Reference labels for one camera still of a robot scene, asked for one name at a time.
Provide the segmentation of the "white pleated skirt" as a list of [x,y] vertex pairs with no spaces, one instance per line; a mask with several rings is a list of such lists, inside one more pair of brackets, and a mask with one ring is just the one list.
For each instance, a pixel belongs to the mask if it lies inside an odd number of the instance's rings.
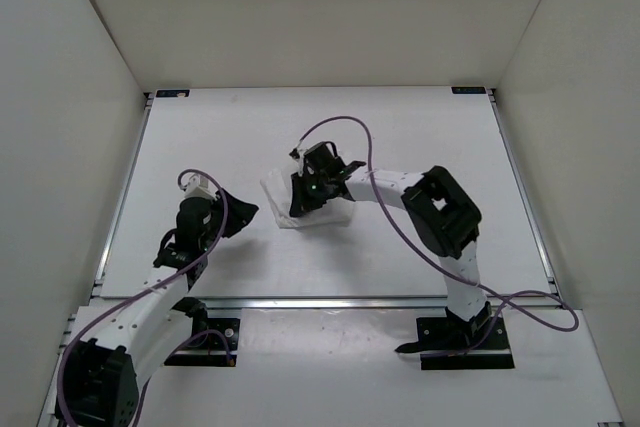
[[277,227],[299,230],[328,224],[348,224],[356,205],[344,199],[329,200],[319,210],[299,218],[289,215],[293,199],[291,175],[297,170],[293,164],[286,164],[282,168],[272,169],[260,180]]

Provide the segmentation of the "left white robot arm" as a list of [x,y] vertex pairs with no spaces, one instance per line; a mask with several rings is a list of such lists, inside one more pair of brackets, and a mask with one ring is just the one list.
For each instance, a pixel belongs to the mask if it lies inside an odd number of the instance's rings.
[[205,304],[189,293],[217,242],[247,227],[258,210],[225,190],[186,189],[141,292],[101,314],[65,349],[56,385],[59,420],[136,425],[152,375],[175,352],[211,337],[219,339],[227,364],[234,363],[223,332],[210,327]]

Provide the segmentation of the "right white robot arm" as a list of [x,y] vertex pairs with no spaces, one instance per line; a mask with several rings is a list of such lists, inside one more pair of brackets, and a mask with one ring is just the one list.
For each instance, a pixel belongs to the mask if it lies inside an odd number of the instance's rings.
[[298,162],[290,175],[291,217],[306,216],[335,199],[376,202],[405,211],[420,241],[438,257],[444,271],[449,338],[467,348],[483,337],[491,313],[479,287],[476,259],[482,216],[447,169],[368,170],[363,161],[345,163],[331,141],[306,151],[295,148],[290,157]]

